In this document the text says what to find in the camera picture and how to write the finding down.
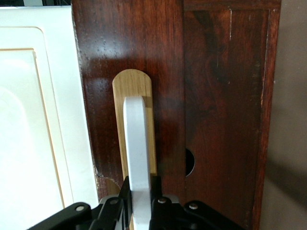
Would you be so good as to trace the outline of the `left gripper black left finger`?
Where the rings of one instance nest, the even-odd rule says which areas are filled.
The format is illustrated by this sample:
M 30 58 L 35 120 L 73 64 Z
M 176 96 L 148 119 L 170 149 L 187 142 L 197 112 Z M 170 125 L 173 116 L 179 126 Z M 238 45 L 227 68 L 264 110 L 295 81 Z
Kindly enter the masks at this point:
M 131 220 L 132 204 L 129 178 L 120 193 L 104 197 L 91 208 L 84 202 L 74 203 L 32 226 L 32 230 L 125 230 Z

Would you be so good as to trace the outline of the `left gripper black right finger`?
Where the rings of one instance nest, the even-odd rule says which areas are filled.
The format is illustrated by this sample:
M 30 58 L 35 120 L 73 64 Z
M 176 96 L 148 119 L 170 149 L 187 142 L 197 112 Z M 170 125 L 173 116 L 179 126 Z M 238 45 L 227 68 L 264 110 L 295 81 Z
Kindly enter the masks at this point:
M 241 230 L 242 227 L 205 203 L 185 205 L 162 194 L 160 176 L 151 177 L 151 230 Z

